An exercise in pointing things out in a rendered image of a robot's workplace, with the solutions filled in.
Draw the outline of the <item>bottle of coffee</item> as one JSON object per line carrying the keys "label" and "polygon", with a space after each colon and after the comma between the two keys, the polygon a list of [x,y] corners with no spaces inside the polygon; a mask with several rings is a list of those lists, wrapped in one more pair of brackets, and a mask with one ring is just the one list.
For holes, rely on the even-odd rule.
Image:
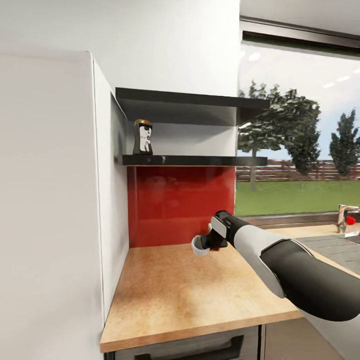
{"label": "bottle of coffee", "polygon": [[134,134],[134,148],[132,155],[153,155],[151,147],[151,133],[153,126],[149,120],[138,119],[132,126]]}

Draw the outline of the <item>coffee cup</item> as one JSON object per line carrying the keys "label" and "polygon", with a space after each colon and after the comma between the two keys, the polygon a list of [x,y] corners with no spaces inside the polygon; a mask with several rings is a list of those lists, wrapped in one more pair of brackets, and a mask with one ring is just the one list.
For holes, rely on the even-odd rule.
{"label": "coffee cup", "polygon": [[211,248],[203,248],[201,242],[201,236],[197,235],[191,242],[192,249],[197,256],[206,256]]}

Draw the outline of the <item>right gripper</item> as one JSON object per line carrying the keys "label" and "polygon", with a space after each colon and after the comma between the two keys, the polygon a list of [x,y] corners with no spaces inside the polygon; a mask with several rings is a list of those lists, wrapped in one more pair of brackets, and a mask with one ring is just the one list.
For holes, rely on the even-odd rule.
{"label": "right gripper", "polygon": [[215,238],[213,238],[211,231],[209,232],[209,234],[201,235],[200,239],[201,239],[201,245],[204,249],[226,248],[228,246],[227,240],[225,239],[216,240]]}

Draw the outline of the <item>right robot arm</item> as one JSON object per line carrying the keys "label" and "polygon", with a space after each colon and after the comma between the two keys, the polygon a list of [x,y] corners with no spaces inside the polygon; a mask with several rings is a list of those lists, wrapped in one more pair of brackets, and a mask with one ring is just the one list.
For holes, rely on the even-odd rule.
{"label": "right robot arm", "polygon": [[360,278],[315,258],[289,236],[218,211],[200,236],[207,248],[231,244],[279,298],[286,297],[346,359],[360,360]]}

